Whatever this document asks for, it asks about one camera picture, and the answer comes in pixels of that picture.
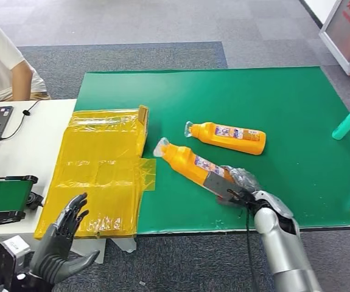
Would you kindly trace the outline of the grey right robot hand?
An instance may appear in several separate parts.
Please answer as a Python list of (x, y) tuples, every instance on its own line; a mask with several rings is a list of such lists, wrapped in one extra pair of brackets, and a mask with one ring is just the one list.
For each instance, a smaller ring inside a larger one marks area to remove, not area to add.
[(260, 184), (253, 174), (243, 168), (234, 168), (229, 165), (222, 165), (221, 167), (227, 171), (234, 184), (241, 189), (246, 189), (246, 191), (235, 191), (237, 196), (227, 192), (229, 198), (216, 196), (215, 201), (217, 203), (224, 206), (246, 206), (255, 202), (254, 193), (260, 190)]

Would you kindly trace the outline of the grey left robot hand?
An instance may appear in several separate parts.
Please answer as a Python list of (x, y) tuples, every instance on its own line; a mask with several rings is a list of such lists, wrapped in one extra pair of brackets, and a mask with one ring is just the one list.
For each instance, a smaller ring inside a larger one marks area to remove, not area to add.
[(93, 264), (99, 256), (99, 250), (67, 259), (80, 222), (88, 214), (88, 210), (80, 211), (87, 202), (86, 193), (77, 195), (62, 209), (55, 222), (50, 224), (31, 259), (30, 274), (54, 285)]

